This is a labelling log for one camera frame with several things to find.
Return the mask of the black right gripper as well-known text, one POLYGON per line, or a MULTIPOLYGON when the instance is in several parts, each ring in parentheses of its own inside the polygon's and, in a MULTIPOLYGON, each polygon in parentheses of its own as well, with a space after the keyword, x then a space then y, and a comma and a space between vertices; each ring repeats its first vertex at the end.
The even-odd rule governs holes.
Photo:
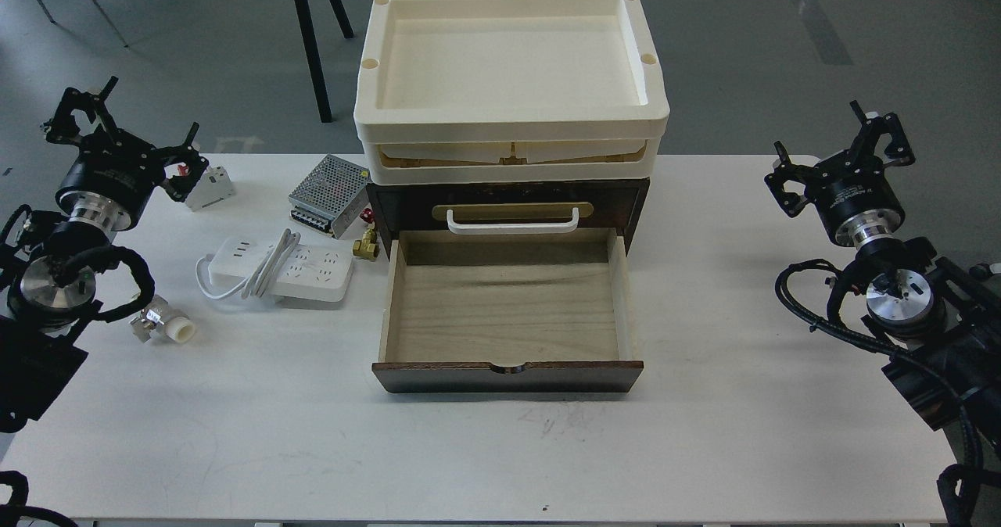
POLYGON ((858 102, 849 106, 860 122, 849 154, 833 154, 814 167, 800 166, 782 142, 774 142, 778 160, 765 176, 765 185, 790 218, 814 204, 828 238, 850 238, 845 224, 868 211, 888 231, 897 231, 906 215, 884 170, 912 166, 915 154, 896 113, 865 113, 858 102), (883 136, 889 142, 880 160, 877 146, 883 136))

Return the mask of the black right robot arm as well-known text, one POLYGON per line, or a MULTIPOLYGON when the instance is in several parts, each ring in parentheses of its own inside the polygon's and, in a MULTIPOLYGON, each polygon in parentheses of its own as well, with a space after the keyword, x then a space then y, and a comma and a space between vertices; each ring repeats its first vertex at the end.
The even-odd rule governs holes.
POLYGON ((789 217, 815 206, 829 241, 854 249, 854 260, 790 264, 773 291, 811 331, 886 356, 883 374, 930 428, 959 424, 962 456, 937 489, 947 523, 969 526, 981 488, 999 485, 983 451, 999 452, 1000 303, 985 287, 999 265, 965 270, 924 236, 897 238, 905 211, 886 172, 911 166, 913 149, 896 113, 850 106, 860 122, 851 145, 800 166, 776 142, 764 181, 789 217))

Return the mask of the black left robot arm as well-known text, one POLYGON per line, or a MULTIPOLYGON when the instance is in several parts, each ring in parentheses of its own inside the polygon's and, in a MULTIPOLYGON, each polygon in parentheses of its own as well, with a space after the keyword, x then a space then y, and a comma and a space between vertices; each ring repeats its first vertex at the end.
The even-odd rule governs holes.
POLYGON ((78 150, 55 192, 58 210, 21 204, 2 228, 2 431, 38 420, 80 369, 76 341, 94 321, 128 319, 141 341, 183 344, 196 324, 155 292, 146 260, 116 246, 155 189, 182 203, 210 166, 193 145, 156 147, 118 127, 98 92, 66 88, 42 129, 47 142, 78 150))

